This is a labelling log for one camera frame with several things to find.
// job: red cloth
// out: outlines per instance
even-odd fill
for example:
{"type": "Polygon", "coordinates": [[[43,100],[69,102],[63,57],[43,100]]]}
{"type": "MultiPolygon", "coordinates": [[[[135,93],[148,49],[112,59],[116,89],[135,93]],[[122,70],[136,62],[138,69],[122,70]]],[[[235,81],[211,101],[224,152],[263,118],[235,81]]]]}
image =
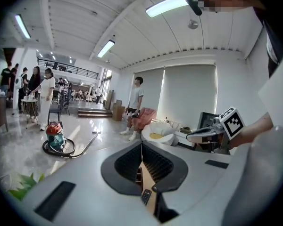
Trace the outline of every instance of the red cloth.
{"type": "Polygon", "coordinates": [[[142,108],[139,114],[139,118],[135,121],[137,122],[138,129],[144,129],[146,125],[151,123],[153,118],[156,118],[157,110],[142,108]]]}

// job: white pants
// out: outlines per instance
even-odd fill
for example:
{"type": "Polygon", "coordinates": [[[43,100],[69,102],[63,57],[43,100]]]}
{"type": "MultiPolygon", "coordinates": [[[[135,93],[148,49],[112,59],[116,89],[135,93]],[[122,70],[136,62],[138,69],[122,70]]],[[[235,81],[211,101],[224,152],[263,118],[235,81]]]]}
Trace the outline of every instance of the white pants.
{"type": "Polygon", "coordinates": [[[41,127],[47,126],[48,112],[50,109],[51,101],[52,101],[52,97],[50,97],[48,101],[46,100],[46,97],[40,98],[41,110],[40,110],[39,122],[41,127]]]}

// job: vacuum hose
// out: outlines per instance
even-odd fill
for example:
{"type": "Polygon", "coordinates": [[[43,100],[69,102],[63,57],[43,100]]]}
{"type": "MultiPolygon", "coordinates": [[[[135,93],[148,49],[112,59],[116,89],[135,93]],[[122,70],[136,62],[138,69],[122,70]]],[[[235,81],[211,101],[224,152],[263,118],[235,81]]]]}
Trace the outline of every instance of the vacuum hose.
{"type": "Polygon", "coordinates": [[[68,157],[68,158],[77,158],[81,155],[83,155],[86,150],[88,149],[88,147],[91,145],[91,143],[96,139],[96,137],[98,136],[98,134],[100,134],[99,131],[97,131],[94,135],[94,137],[88,142],[88,144],[84,147],[84,149],[78,154],[78,155],[72,155],[74,152],[75,152],[75,143],[66,138],[67,142],[69,143],[72,143],[74,145],[74,148],[71,152],[67,152],[67,153],[62,153],[62,152],[58,152],[57,150],[53,149],[49,143],[48,143],[48,140],[46,140],[43,145],[42,145],[42,148],[43,148],[43,151],[49,155],[53,155],[53,156],[61,156],[61,157],[68,157]]]}

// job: staircase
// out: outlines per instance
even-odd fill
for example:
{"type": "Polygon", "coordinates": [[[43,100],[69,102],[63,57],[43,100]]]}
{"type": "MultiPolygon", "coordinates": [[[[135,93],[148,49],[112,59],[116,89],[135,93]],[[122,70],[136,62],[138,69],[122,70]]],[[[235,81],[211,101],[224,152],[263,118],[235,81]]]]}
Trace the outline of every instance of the staircase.
{"type": "Polygon", "coordinates": [[[112,117],[112,111],[101,110],[101,109],[85,109],[77,111],[78,117],[88,117],[88,118],[104,118],[112,117]]]}

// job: white sneaker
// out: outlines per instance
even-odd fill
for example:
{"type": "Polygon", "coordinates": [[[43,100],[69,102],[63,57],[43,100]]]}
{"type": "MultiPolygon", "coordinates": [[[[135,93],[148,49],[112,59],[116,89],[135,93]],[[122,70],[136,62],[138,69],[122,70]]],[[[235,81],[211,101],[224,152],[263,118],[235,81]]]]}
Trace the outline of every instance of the white sneaker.
{"type": "Polygon", "coordinates": [[[121,135],[126,135],[126,134],[128,134],[128,131],[124,130],[124,131],[122,131],[120,134],[121,134],[121,135]]]}
{"type": "Polygon", "coordinates": [[[132,134],[132,136],[130,136],[129,141],[134,141],[136,138],[136,134],[132,134]]]}

